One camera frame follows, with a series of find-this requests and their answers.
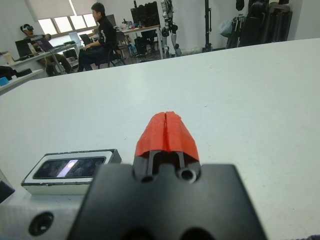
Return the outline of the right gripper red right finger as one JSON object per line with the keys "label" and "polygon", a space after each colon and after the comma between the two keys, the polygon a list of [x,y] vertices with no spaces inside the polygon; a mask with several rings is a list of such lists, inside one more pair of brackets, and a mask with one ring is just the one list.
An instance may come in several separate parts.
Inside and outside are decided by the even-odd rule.
{"label": "right gripper red right finger", "polygon": [[165,147],[168,153],[178,155],[178,169],[192,168],[199,171],[200,161],[195,140],[181,117],[173,111],[165,113]]}

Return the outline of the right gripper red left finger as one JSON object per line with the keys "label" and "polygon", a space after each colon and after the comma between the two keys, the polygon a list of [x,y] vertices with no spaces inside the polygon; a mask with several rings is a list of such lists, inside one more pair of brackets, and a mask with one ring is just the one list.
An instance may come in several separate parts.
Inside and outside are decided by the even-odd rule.
{"label": "right gripper red left finger", "polygon": [[165,120],[166,114],[164,112],[155,114],[136,144],[133,171],[138,180],[154,175],[154,157],[166,149]]}

